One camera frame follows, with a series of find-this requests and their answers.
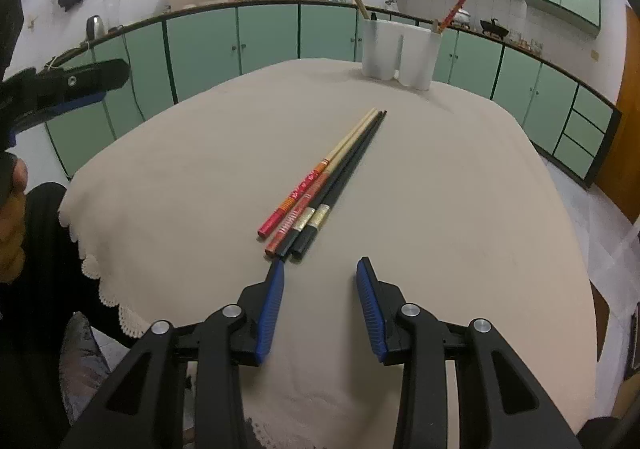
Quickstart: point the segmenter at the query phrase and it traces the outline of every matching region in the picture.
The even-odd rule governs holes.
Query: tiled floor
[[[640,301],[638,231],[596,186],[588,191],[543,159],[574,223],[589,278],[609,303],[610,316],[602,356],[596,368],[596,400],[592,416],[610,414],[626,363],[630,318]],[[127,349],[97,332],[111,368]]]

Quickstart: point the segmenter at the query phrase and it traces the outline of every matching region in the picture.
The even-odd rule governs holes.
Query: black pot
[[[497,35],[500,39],[504,39],[509,34],[509,30],[499,25],[497,19],[491,19],[491,21],[481,20],[480,25],[482,30]]]

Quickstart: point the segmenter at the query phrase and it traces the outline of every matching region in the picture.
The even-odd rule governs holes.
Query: human hand
[[[24,266],[24,209],[27,188],[27,166],[18,160],[14,167],[14,189],[0,207],[0,283],[16,279]]]

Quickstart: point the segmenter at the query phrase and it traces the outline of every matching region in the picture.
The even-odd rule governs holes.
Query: person
[[[58,380],[65,326],[77,311],[98,330],[132,346],[118,308],[100,303],[98,281],[82,274],[78,247],[58,221],[65,188],[14,189],[0,208],[0,447],[57,448],[69,429]]]

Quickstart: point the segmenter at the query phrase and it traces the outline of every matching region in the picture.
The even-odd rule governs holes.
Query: beige tablecloth
[[[257,227],[369,108],[388,110],[305,259],[286,264],[270,357],[241,371],[263,443],[392,446],[401,368],[371,352],[354,286],[363,255],[439,319],[488,318],[574,431],[588,417],[593,302],[556,188],[507,112],[431,86],[366,79],[356,63],[277,64],[157,115],[71,183],[61,221],[103,302],[140,335],[203,320],[261,281]]]

